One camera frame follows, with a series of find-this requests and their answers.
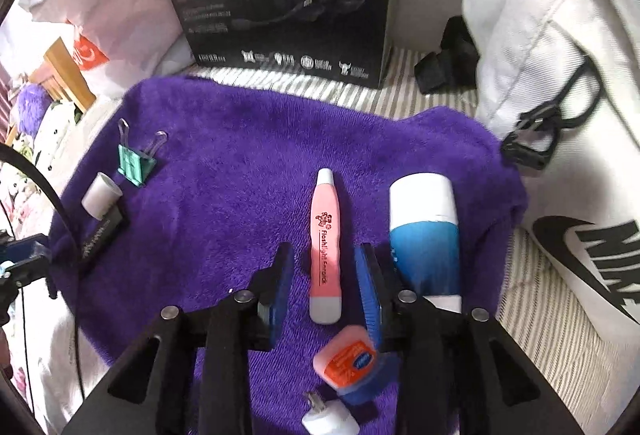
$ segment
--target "teal binder clip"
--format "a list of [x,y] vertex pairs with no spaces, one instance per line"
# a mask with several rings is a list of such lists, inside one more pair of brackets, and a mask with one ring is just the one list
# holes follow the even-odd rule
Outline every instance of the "teal binder clip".
[[123,119],[119,120],[118,129],[120,131],[120,144],[118,145],[120,167],[118,172],[140,188],[156,167],[157,162],[154,156],[158,149],[167,142],[168,136],[166,132],[156,132],[151,144],[140,152],[129,147],[129,123]]

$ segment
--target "striped bed sheet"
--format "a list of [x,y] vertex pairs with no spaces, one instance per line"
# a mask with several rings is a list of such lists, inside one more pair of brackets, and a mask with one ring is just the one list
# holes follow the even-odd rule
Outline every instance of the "striped bed sheet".
[[[473,116],[478,104],[475,88],[420,94],[414,65],[424,56],[396,48],[378,90],[287,70],[193,66],[185,73],[224,85],[320,100],[392,120],[438,105]],[[631,349],[625,352],[607,345],[599,338],[574,294],[522,228],[516,229],[511,238],[497,317],[558,392],[585,433],[605,433],[621,412],[620,400],[611,389],[614,369],[636,354]]]

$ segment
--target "towel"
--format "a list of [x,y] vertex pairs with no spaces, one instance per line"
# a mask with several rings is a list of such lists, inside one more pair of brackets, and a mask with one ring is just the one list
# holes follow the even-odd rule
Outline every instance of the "towel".
[[[142,188],[118,172],[118,119],[129,144],[144,148],[158,130],[168,142]],[[52,277],[82,330],[112,363],[166,305],[212,306],[244,288],[290,241],[296,268],[278,346],[250,354],[257,435],[304,434],[302,396],[321,387],[312,358],[345,325],[364,324],[353,249],[388,244],[388,191],[412,173],[452,181],[460,228],[463,307],[495,311],[508,240],[526,208],[517,170],[479,123],[438,107],[393,122],[271,91],[232,88],[193,78],[152,78],[130,89],[82,159],[62,196],[86,236],[95,221],[81,198],[98,171],[124,191],[130,224],[99,257],[76,299],[70,240],[56,218]],[[308,316],[309,213],[316,175],[334,171],[341,211],[342,319]],[[362,433],[393,433],[397,386],[353,410]]]

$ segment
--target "wooden headboard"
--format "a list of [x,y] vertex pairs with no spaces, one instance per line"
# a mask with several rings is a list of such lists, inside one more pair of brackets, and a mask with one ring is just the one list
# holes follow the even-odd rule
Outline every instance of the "wooden headboard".
[[[54,101],[73,101],[84,114],[94,104],[95,96],[89,90],[80,69],[58,38],[44,53],[44,62],[29,76],[31,83],[38,83],[49,92]],[[18,135],[18,127],[12,126],[4,144],[11,146]]]

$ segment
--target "nike bag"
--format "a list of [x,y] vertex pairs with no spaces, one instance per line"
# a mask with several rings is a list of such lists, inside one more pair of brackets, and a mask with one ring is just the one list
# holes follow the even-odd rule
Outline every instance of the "nike bag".
[[463,0],[525,227],[604,340],[640,343],[640,0]]

